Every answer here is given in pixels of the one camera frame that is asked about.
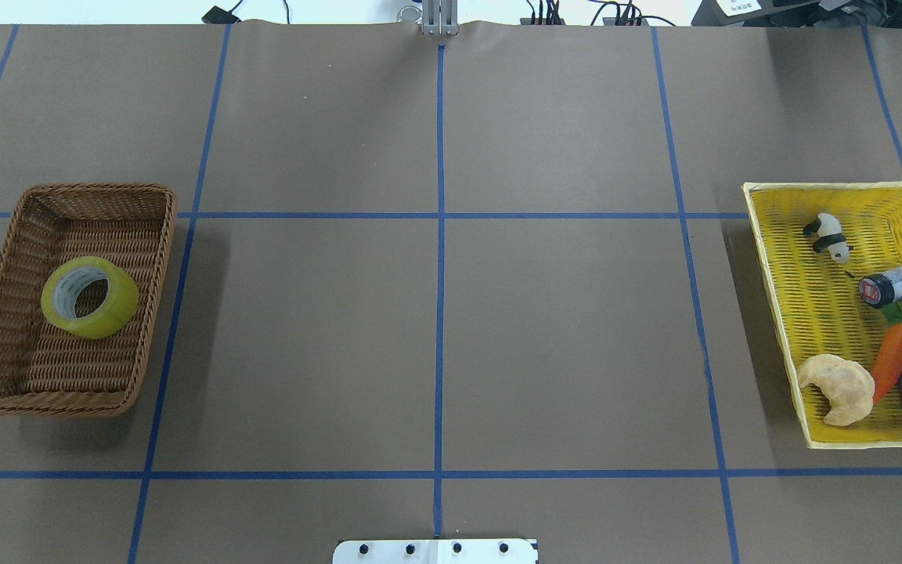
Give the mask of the small labelled can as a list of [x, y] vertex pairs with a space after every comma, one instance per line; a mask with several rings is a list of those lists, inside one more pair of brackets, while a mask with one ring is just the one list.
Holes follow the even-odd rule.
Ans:
[[902, 265], [860, 279], [858, 294], [874, 309], [902, 300]]

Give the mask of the yellow plastic basket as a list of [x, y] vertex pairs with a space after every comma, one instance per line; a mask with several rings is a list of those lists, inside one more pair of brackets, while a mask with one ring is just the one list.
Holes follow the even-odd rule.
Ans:
[[[741, 188], [756, 242], [763, 286], [792, 404], [806, 445], [858, 450], [902, 447], [902, 399], [892, 390], [864, 420], [825, 425], [829, 403], [813, 385], [801, 388], [799, 365], [831, 353], [871, 368], [886, 318], [863, 303], [859, 279], [902, 265], [902, 181], [880, 183], [745, 183]], [[834, 215], [853, 246], [847, 264], [813, 253], [803, 228]]]

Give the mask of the toy bread croissant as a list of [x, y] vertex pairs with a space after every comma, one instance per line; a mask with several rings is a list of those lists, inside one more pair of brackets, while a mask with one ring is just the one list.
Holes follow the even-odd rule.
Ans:
[[875, 405], [875, 381], [862, 364], [833, 354], [812, 356], [799, 365], [801, 388], [816, 386], [829, 403], [825, 425], [849, 426], [864, 420]]

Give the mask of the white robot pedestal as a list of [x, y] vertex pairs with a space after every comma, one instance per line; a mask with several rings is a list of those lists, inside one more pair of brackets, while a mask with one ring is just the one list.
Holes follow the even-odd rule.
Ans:
[[337, 544], [333, 563], [538, 563], [536, 540], [464, 538], [350, 540]]

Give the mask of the panda figurine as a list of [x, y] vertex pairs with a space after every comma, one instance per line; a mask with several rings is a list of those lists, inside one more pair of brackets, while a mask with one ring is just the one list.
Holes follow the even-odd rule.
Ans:
[[842, 231], [841, 222], [832, 214], [819, 213], [803, 228], [803, 235], [811, 239], [813, 253], [827, 255], [838, 264], [847, 264], [854, 249]]

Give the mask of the toy carrot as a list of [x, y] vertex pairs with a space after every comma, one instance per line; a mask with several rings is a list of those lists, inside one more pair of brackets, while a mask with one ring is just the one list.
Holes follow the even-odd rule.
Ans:
[[891, 392], [902, 375], [902, 299], [884, 305], [880, 311], [888, 327], [870, 370], [875, 383], [874, 404]]

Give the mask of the brown wicker basket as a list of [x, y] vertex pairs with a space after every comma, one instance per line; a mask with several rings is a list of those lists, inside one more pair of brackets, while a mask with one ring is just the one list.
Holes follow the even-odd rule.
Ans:
[[[0, 414], [106, 418], [125, 413], [146, 378], [178, 214], [161, 183], [44, 183], [18, 200], [0, 252]], [[128, 325], [85, 339], [51, 325], [46, 280], [81, 256], [110, 260], [135, 281]], [[106, 282], [79, 296], [96, 309]]]

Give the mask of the aluminium frame post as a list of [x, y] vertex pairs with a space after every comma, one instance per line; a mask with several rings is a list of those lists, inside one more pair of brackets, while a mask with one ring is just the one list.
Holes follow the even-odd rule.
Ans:
[[422, 0], [418, 3], [422, 35], [458, 35], [460, 25], [457, 0]]

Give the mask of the clear yellow tape roll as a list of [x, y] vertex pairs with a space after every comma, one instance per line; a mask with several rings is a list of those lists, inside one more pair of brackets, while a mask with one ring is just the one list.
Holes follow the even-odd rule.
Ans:
[[[79, 296], [100, 281], [106, 282], [103, 300], [93, 311], [78, 315]], [[137, 304], [139, 289], [128, 273], [110, 260], [90, 255], [71, 259], [53, 271], [40, 297], [41, 311], [51, 325], [91, 340], [108, 337], [128, 325]]]

